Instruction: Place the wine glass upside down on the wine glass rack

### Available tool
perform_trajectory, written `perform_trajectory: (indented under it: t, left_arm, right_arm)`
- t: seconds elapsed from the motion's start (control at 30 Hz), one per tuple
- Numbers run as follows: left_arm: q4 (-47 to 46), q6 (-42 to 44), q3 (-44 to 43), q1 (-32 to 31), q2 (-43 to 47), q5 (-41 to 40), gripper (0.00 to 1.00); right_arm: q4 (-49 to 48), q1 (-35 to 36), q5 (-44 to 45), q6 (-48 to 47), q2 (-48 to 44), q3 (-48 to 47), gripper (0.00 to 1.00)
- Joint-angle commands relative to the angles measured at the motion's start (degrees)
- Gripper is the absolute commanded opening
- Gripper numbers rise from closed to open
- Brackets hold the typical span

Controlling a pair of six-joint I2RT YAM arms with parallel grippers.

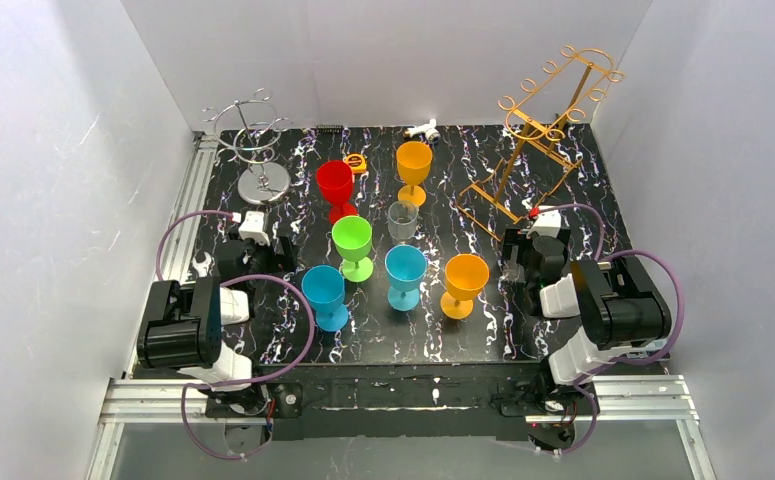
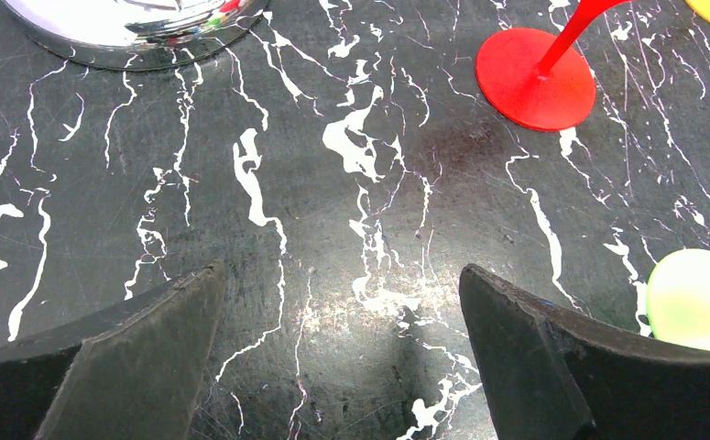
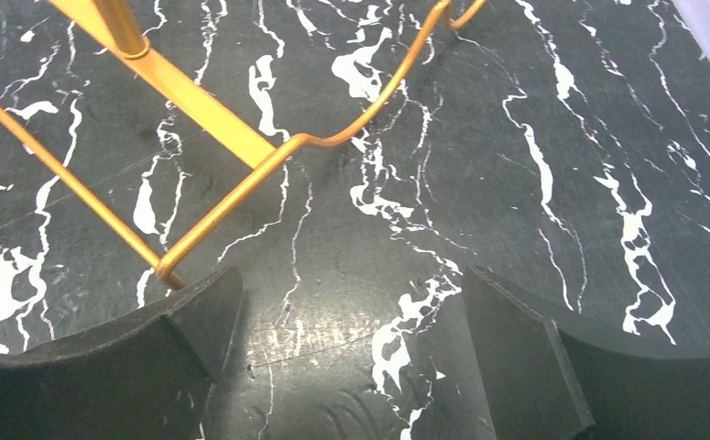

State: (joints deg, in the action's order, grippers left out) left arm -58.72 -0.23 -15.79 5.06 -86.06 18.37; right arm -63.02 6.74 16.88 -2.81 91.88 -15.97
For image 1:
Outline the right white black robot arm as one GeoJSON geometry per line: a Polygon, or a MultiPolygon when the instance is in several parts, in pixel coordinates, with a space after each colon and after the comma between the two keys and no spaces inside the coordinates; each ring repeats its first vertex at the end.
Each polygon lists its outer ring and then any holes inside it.
{"type": "Polygon", "coordinates": [[[630,352],[670,336],[669,307],[634,250],[600,260],[569,260],[564,234],[508,229],[504,266],[523,275],[529,312],[577,317],[581,326],[541,361],[543,392],[580,386],[630,352]]]}

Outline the blue wine glass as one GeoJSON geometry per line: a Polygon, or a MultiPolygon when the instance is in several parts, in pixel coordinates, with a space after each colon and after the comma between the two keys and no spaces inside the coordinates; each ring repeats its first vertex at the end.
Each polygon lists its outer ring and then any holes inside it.
{"type": "Polygon", "coordinates": [[[349,311],[345,305],[345,278],[338,269],[314,266],[305,273],[301,287],[321,330],[338,332],[346,326],[349,311]]]}

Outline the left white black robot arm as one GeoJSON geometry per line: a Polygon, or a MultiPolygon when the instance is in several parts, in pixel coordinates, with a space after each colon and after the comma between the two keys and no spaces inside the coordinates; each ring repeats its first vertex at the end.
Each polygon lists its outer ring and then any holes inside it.
{"type": "Polygon", "coordinates": [[[256,318],[256,289],[250,282],[231,288],[221,283],[249,274],[292,272],[296,261],[297,247],[288,236],[262,244],[252,234],[231,233],[216,251],[218,277],[154,282],[136,340],[139,363],[207,384],[250,378],[251,361],[225,343],[222,327],[256,318]]]}

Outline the teal wine glass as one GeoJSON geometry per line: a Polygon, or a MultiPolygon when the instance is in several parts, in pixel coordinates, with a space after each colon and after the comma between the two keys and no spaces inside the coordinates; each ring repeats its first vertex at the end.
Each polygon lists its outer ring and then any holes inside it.
{"type": "Polygon", "coordinates": [[[385,256],[389,277],[388,303],[398,311],[413,310],[420,302],[420,284],[428,261],[421,250],[412,245],[396,245],[385,256]]]}

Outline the gold wire glass rack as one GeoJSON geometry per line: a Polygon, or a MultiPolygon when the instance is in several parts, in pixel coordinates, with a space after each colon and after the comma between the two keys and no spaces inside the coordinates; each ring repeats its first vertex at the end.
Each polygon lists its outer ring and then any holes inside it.
{"type": "Polygon", "coordinates": [[[530,77],[520,81],[522,99],[504,95],[498,100],[499,108],[505,112],[505,130],[515,140],[512,153],[508,158],[499,160],[487,176],[474,179],[456,195],[455,205],[458,211],[497,241],[501,241],[502,236],[496,232],[496,227],[481,220],[467,202],[482,201],[493,209],[495,215],[501,214],[509,219],[514,227],[528,219],[528,214],[514,213],[502,199],[516,161],[525,148],[530,147],[562,168],[562,176],[554,187],[543,193],[532,205],[536,210],[543,201],[556,193],[570,173],[581,166],[579,160],[568,160],[558,152],[559,145],[565,138],[565,129],[585,123],[588,119],[587,108],[600,105],[607,97],[610,86],[625,79],[625,74],[618,69],[613,57],[601,49],[577,49],[566,45],[561,48],[560,55],[562,59],[559,61],[545,62],[545,78],[541,81],[537,82],[530,77]],[[542,121],[527,111],[529,102],[545,93],[551,84],[573,72],[578,74],[574,92],[566,107],[556,113],[552,120],[542,121]]]}

